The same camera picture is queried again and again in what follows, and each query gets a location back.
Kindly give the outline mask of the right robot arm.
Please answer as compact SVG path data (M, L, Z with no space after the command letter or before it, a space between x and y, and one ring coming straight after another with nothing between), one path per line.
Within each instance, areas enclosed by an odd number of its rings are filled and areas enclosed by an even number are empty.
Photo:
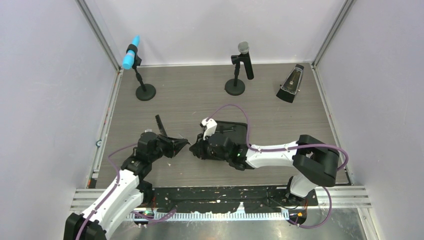
M225 161L239 171L261 167L291 167L299 174L289 179L285 198L299 205L316 187L333 187L341 166L340 155L347 153L334 145L320 142L310 135L300 135L297 141L281 145L259 146L237 144L221 133L199 135L190 152L202 160Z

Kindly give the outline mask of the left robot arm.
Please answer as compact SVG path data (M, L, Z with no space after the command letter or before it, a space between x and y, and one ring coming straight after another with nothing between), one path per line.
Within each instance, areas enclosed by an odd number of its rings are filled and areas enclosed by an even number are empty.
M152 131L140 135L131 145L132 154L121 167L113 165L116 177L94 203L71 213L65 221L65 240L108 240L123 220L138 206L148 207L154 199L152 184L145 177L153 162L175 157L189 141Z

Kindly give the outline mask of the black hair clip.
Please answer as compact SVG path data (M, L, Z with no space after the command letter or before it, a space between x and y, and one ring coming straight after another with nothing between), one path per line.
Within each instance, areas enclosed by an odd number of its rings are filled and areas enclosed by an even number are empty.
M216 130L216 132L217 133L220 133L220 134L223 134L223 133L227 133L227 132L233 132L234 130L235 130L235 127L234 126L231 126L231 127L220 126L218 128L218 130Z

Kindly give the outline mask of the black zipper tool case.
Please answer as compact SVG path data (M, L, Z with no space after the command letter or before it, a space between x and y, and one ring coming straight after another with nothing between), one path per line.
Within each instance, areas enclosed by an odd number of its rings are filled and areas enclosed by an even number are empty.
M234 126L234 131L224 132L223 135L225 135L226 137L229 137L235 143L244 144L247 147L246 139L247 139L248 125L246 123L220 121L220 120L215 120L215 121L217 123L216 130L218 130L220 126L223 126L225 128ZM202 129L202 132L197 135L195 143L201 143L201 144L203 143L203 129Z

